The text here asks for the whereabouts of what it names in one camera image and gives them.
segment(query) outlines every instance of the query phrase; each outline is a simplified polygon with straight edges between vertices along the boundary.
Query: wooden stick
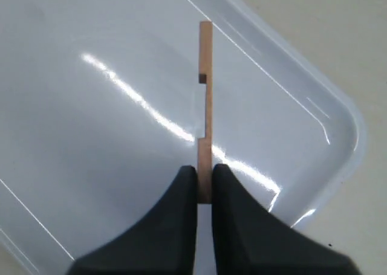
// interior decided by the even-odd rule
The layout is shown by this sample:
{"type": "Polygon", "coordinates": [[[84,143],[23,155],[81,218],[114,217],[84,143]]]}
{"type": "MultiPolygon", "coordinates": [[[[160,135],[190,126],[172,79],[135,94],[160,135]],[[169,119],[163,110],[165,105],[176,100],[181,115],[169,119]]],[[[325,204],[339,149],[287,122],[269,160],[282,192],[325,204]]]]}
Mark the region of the wooden stick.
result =
{"type": "Polygon", "coordinates": [[[212,183],[212,22],[200,22],[199,83],[206,84],[206,131],[198,140],[199,203],[211,203],[212,183]]]}

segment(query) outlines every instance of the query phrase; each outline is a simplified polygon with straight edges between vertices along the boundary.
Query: wooden block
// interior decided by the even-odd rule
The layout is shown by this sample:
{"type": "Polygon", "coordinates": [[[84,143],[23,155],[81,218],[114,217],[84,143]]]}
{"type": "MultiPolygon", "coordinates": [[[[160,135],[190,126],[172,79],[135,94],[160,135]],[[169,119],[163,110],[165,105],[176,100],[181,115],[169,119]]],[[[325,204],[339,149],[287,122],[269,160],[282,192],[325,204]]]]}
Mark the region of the wooden block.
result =
{"type": "Polygon", "coordinates": [[[206,85],[205,136],[198,140],[199,203],[211,203],[212,180],[212,22],[200,22],[199,83],[206,85]]]}

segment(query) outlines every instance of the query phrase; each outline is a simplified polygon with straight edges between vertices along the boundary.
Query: white plastic tray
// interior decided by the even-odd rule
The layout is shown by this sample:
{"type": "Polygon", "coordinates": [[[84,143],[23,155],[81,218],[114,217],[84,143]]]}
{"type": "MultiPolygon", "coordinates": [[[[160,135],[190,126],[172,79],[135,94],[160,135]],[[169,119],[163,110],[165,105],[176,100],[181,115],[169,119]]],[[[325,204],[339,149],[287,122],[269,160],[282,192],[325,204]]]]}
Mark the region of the white plastic tray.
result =
{"type": "MultiPolygon", "coordinates": [[[[63,274],[196,165],[206,18],[214,163],[296,228],[359,164],[358,110],[239,0],[0,0],[0,238],[31,273],[63,274]]],[[[199,216],[195,272],[215,274],[199,216]]]]}

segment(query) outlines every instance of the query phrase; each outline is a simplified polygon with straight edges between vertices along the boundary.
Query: notch in wooden stick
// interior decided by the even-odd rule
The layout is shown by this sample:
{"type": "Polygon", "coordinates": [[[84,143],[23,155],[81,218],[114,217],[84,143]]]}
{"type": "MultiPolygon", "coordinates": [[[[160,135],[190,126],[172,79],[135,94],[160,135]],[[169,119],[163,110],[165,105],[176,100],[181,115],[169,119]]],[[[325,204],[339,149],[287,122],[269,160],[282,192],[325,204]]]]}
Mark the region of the notch in wooden stick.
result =
{"type": "Polygon", "coordinates": [[[211,203],[212,183],[212,22],[200,22],[199,83],[206,85],[205,136],[198,140],[199,203],[211,203]]]}

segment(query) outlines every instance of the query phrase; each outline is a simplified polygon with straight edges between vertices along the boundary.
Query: table surface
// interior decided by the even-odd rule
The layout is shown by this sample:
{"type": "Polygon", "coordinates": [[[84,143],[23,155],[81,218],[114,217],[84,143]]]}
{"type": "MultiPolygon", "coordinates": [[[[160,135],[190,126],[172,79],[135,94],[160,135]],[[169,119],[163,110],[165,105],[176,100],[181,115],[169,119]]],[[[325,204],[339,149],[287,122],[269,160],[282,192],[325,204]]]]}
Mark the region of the table surface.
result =
{"type": "MultiPolygon", "coordinates": [[[[385,0],[243,0],[338,87],[368,128],[365,159],[303,231],[368,275],[387,270],[387,3],[385,0]]],[[[25,274],[0,248],[1,274],[25,274]]]]}

